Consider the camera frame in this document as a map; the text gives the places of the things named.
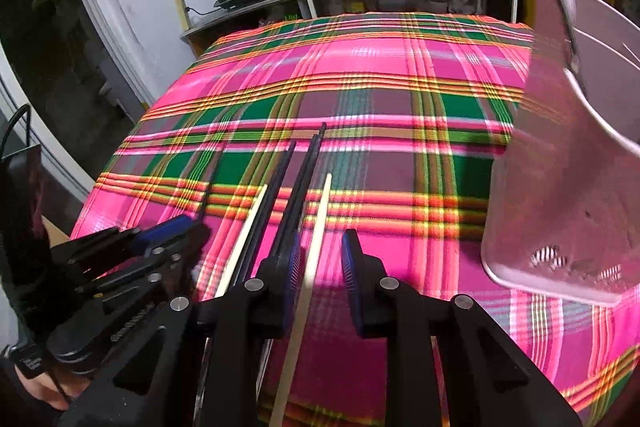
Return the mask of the person's left hand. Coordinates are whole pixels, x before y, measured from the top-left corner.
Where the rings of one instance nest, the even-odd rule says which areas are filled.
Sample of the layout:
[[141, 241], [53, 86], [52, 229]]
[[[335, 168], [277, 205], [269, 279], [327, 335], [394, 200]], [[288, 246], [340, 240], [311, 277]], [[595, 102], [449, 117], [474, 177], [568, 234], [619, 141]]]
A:
[[18, 381], [35, 399], [48, 403], [55, 410], [65, 411], [91, 384], [88, 378], [76, 375], [65, 367], [55, 366], [48, 373], [28, 379], [13, 367]]

